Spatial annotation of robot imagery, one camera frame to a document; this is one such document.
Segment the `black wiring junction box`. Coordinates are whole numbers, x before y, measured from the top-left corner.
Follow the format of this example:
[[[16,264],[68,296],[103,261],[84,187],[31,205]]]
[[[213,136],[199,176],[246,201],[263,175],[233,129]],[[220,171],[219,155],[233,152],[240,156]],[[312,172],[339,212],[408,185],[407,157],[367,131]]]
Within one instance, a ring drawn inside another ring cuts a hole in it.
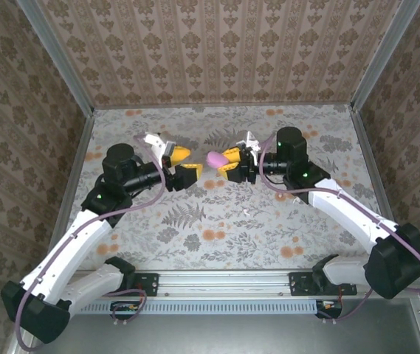
[[[115,301],[110,304],[110,311],[119,321],[128,321],[140,308],[141,301]]]
[[[339,300],[317,300],[316,309],[315,316],[319,319],[337,319],[342,313],[342,303]]]

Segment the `floral patterned table cover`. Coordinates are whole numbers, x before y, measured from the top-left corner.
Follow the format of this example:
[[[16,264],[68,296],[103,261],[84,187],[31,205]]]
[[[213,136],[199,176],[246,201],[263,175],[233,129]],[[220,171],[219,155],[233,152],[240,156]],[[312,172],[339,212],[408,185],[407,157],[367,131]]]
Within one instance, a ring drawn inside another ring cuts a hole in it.
[[[117,143],[132,144],[137,134],[167,134],[190,149],[189,162],[205,163],[210,151],[234,145],[239,131],[262,141],[286,126],[301,130],[316,165],[360,203],[378,210],[346,104],[114,109],[97,110],[93,117],[72,214],[101,174],[106,151]],[[186,190],[158,192],[138,195],[139,209],[124,215],[80,267],[91,271],[118,256],[140,270],[309,268],[330,254],[365,252],[324,212],[302,201],[293,204],[294,196],[261,182],[228,182],[211,167]]]

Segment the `aluminium side rail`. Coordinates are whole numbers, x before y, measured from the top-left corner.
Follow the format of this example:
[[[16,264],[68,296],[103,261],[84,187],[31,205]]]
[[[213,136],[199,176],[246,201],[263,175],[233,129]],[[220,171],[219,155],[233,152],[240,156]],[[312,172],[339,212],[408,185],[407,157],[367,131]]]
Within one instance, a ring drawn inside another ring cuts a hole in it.
[[[368,140],[368,135],[366,133],[365,127],[363,125],[362,117],[358,111],[348,105],[350,109],[351,119],[354,125],[354,129],[357,133],[357,138],[359,145],[362,151],[362,154],[365,159],[366,167],[368,169],[369,176],[371,178],[371,183],[373,185],[373,191],[375,192],[376,199],[379,205],[379,211],[383,216],[390,220],[395,220],[393,216],[390,203],[388,201],[387,194],[385,192],[384,185],[379,173],[379,169],[376,164],[376,160],[371,149],[370,142]]]
[[[83,126],[83,132],[80,137],[78,148],[75,154],[75,159],[72,164],[69,179],[67,181],[64,197],[62,199],[61,207],[59,209],[58,218],[55,222],[55,227],[50,239],[48,251],[52,251],[55,244],[62,238],[67,230],[69,217],[71,215],[75,194],[78,188],[80,173],[85,161],[87,148],[92,136],[92,129],[94,126],[94,117],[90,115],[86,118]]]

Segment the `aluminium frame post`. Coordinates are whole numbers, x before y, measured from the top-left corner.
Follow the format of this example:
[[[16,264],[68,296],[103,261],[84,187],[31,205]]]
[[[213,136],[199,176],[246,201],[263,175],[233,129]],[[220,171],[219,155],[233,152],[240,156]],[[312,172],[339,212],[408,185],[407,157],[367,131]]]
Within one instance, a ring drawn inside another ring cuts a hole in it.
[[[397,7],[371,62],[368,64],[351,98],[351,107],[354,111],[359,111],[364,106],[419,6],[420,0],[402,0]]]
[[[69,88],[86,119],[93,115],[94,105],[74,69],[63,45],[36,0],[17,0],[19,7],[35,30],[61,77]]]

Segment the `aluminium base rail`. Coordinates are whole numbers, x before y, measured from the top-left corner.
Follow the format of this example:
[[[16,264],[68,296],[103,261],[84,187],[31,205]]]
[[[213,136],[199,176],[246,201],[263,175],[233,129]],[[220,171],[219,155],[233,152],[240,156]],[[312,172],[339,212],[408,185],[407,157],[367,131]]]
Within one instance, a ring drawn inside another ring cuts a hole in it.
[[[139,271],[158,273],[160,297],[279,297],[290,296],[284,270]]]

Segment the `grey metal shelf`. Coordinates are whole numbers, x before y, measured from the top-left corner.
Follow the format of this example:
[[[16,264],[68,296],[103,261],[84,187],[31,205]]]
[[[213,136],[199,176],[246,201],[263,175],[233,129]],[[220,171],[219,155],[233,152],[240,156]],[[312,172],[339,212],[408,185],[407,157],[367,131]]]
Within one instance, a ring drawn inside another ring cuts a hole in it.
[[[40,350],[7,354],[420,354],[420,302],[368,300],[353,316],[147,315],[129,324],[77,316]]]

